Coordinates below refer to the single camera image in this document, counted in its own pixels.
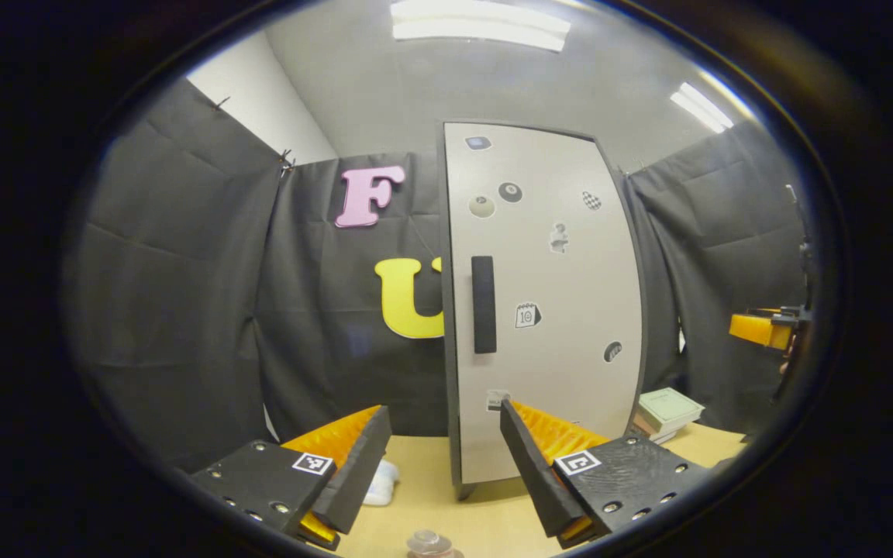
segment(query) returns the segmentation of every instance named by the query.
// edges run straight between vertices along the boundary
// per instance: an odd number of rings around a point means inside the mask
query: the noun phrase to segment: stack of books
[[[633,424],[651,442],[663,444],[674,438],[685,424],[701,418],[702,410],[704,406],[666,387],[639,396]]]

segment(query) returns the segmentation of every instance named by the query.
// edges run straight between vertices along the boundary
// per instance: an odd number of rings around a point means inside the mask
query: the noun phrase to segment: fluorescent light
[[[490,39],[559,53],[571,24],[526,8],[475,0],[404,0],[391,5],[392,35]]]
[[[690,98],[696,105],[701,106],[705,112],[712,114],[712,118],[715,118],[719,124],[722,124],[726,128],[733,127],[733,121],[729,120],[729,117],[726,116],[726,114],[723,114],[722,110],[719,110],[719,107],[715,106],[715,103],[712,103],[709,98],[702,95],[701,91],[692,88],[687,82],[681,84],[681,95]]]
[[[716,134],[722,133],[726,127],[722,123],[715,120],[712,114],[708,114],[698,103],[693,102],[690,98],[686,98],[679,91],[671,95],[671,100],[681,106],[681,109],[687,110],[694,114],[695,118],[702,121],[702,124],[708,126]]]
[[[742,99],[737,98],[735,93],[733,93],[732,89],[726,87],[719,79],[715,78],[715,75],[709,74],[708,71],[699,71],[698,75],[701,75],[702,79],[705,79],[716,91],[722,93],[722,96],[726,98],[726,100],[733,104],[736,107],[736,110],[740,111],[740,113],[747,117],[750,120],[755,120],[756,117],[753,115],[753,111],[750,110],[750,107],[746,106],[746,103],[742,102]]]

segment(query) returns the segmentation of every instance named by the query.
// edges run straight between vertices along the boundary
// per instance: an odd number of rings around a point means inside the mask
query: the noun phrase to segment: yellow letter u
[[[422,264],[412,258],[379,261],[374,272],[381,277],[381,314],[391,331],[409,339],[443,336],[443,312],[420,315],[415,311],[415,275]],[[443,272],[443,261],[433,260],[433,269]]]

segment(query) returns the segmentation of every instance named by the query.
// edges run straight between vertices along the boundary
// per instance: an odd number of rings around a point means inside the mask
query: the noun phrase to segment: black door handle
[[[471,283],[474,283],[474,352],[493,353],[498,349],[495,331],[495,266],[491,257],[471,257]]]

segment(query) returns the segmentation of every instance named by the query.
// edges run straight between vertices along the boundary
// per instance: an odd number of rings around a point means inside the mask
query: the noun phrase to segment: black fabric backdrop
[[[343,171],[391,165],[406,180],[374,208],[376,225],[333,225]],[[277,153],[182,81],[113,143],[72,254],[71,331],[88,379],[186,470],[269,436],[262,405],[283,440],[377,403],[396,434],[446,435],[443,339],[388,329],[374,272],[417,259],[415,308],[442,311],[436,181],[432,153],[282,176]],[[688,393],[709,426],[752,431],[770,412],[779,356],[731,338],[729,316],[803,299],[784,184],[798,186],[793,166],[747,124],[622,184],[644,267],[644,390]]]

